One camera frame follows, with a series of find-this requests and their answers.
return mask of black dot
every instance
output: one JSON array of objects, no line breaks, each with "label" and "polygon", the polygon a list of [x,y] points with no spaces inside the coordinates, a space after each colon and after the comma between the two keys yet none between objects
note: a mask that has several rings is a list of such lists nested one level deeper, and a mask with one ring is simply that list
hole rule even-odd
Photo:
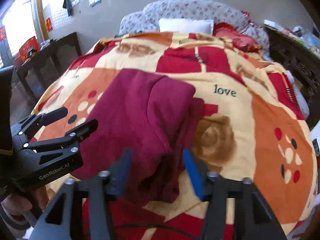
[{"label": "black dot", "polygon": [[77,115],[74,114],[73,116],[71,116],[68,120],[68,124],[72,124],[73,122],[75,122],[75,120],[77,120]]},{"label": "black dot", "polygon": [[281,165],[281,175],[282,175],[282,178],[284,178],[284,165],[283,164]]},{"label": "black dot", "polygon": [[291,144],[292,144],[292,146],[295,148],[295,149],[297,149],[297,143],[296,143],[296,140],[295,139],[292,139],[291,140]]}]

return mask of cream dot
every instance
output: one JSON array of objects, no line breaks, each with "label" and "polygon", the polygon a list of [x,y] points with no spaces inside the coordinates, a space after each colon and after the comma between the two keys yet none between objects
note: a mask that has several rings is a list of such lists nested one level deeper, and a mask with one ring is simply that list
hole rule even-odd
[{"label": "cream dot", "polygon": [[78,106],[78,111],[83,111],[84,109],[86,109],[88,104],[89,104],[88,101],[81,102]]},{"label": "cream dot", "polygon": [[298,154],[296,154],[295,161],[298,166],[300,166],[302,164],[302,160]]},{"label": "cream dot", "polygon": [[291,177],[292,177],[292,172],[289,169],[286,170],[284,173],[284,183],[288,184],[291,180]]},{"label": "cream dot", "polygon": [[98,100],[100,100],[100,98],[102,97],[102,95],[103,95],[103,92],[98,95]]},{"label": "cream dot", "polygon": [[79,119],[78,122],[76,123],[76,126],[81,125],[84,122],[85,122],[85,117]]},{"label": "cream dot", "polygon": [[285,135],[285,140],[286,140],[288,143],[291,144],[291,141],[290,141],[290,139],[289,139],[289,137],[288,137],[287,135]]},{"label": "cream dot", "polygon": [[293,160],[293,150],[291,148],[287,148],[284,151],[285,159],[287,160],[287,163],[290,164]]},{"label": "cream dot", "polygon": [[92,109],[94,108],[96,104],[92,104],[91,106],[88,107],[87,109],[87,113],[90,114],[90,112],[92,111]]},{"label": "cream dot", "polygon": [[279,149],[279,152],[281,153],[282,157],[284,157],[284,158],[285,158],[285,156],[284,156],[284,152],[283,152],[282,147],[281,147],[281,145],[280,145],[280,144],[278,144],[278,149]]}]

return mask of pillow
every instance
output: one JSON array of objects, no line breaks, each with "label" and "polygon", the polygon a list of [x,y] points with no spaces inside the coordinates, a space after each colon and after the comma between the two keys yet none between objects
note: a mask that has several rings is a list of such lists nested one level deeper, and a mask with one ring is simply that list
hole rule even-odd
[{"label": "pillow", "polygon": [[212,35],[214,20],[161,18],[159,26],[160,32],[207,33]]},{"label": "pillow", "polygon": [[232,26],[221,26],[215,28],[213,36],[216,36],[217,38],[227,37],[231,39],[233,46],[243,52],[259,52],[259,49],[262,48],[261,45],[256,43],[254,38],[245,34],[240,34],[238,31],[233,29]]}]

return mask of black cable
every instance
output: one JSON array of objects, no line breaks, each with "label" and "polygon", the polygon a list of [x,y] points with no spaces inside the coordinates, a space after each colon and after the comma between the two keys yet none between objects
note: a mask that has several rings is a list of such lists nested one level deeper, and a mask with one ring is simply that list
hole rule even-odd
[{"label": "black cable", "polygon": [[124,224],[124,225],[115,226],[115,228],[162,228],[162,229],[172,230],[176,233],[187,236],[193,240],[197,240],[197,238],[194,235],[189,234],[186,231],[183,231],[178,228],[161,225],[161,224]]}]

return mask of red pillow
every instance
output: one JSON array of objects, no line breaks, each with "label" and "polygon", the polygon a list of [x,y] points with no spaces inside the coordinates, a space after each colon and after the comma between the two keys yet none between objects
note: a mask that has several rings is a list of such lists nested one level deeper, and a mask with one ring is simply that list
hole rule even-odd
[{"label": "red pillow", "polygon": [[258,45],[254,38],[240,34],[232,25],[228,23],[219,23],[215,25],[213,30],[213,36],[227,37],[232,39],[233,46],[243,52],[258,52],[262,48]]}]

